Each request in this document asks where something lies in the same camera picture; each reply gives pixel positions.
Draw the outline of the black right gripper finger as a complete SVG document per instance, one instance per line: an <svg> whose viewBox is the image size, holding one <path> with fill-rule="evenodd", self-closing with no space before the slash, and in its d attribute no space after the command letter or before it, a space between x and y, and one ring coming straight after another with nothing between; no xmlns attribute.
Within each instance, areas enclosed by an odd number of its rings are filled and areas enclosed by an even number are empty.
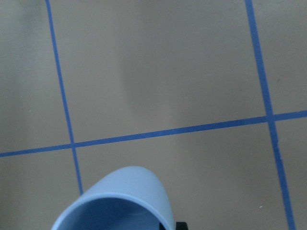
<svg viewBox="0 0 307 230"><path fill-rule="evenodd" d="M186 222L176 222L176 230L188 230Z"/></svg>

